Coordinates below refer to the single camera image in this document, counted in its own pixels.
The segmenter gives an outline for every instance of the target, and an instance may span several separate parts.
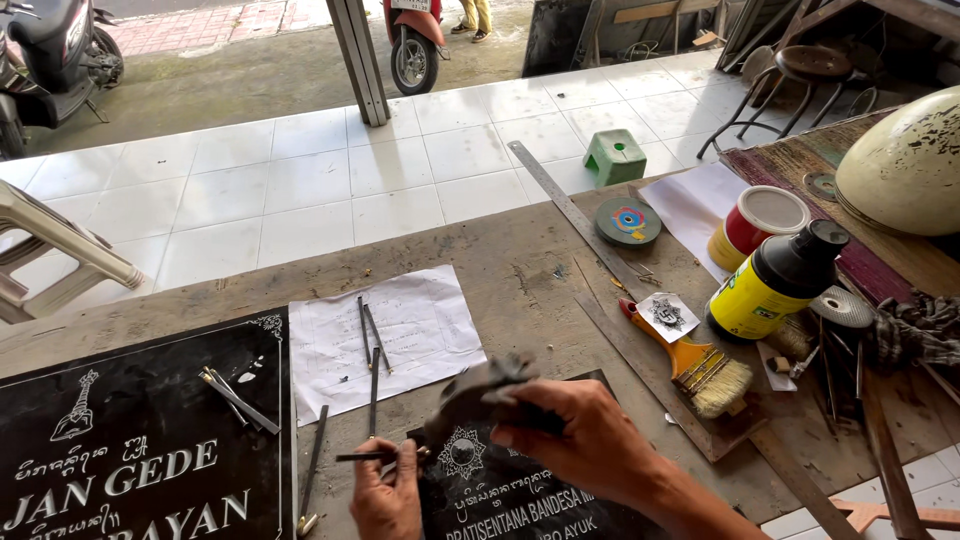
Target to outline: shoe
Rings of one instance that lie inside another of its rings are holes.
[[[460,23],[460,24],[458,24],[457,26],[454,26],[453,28],[451,28],[451,29],[450,29],[450,33],[451,33],[451,34],[462,34],[462,33],[464,33],[464,32],[473,32],[474,30],[476,30],[476,29],[475,29],[475,28],[467,28],[466,26],[464,26],[464,23]]]

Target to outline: hand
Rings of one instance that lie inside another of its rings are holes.
[[[420,540],[420,492],[417,489],[417,445],[400,447],[376,437],[354,452],[397,452],[396,467],[383,478],[379,459],[357,461],[350,515],[363,540]]]
[[[643,482],[664,464],[598,380],[534,380],[506,393],[552,410],[566,421],[564,436],[499,425],[493,443],[543,463],[554,475],[591,494],[636,508]]]

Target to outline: pants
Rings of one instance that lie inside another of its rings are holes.
[[[467,28],[476,28],[489,34],[493,28],[490,24],[490,0],[460,0],[464,5],[464,11],[467,12],[464,18],[460,19]],[[477,15],[480,17],[480,24],[477,24]]]

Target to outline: red scooter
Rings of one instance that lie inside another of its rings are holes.
[[[445,47],[440,30],[441,0],[383,0],[387,36],[394,46],[390,71],[404,95],[429,92],[437,82],[437,47]]]

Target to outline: cream dome object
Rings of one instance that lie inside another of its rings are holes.
[[[844,210],[885,231],[960,232],[960,86],[880,120],[840,162],[836,190]]]

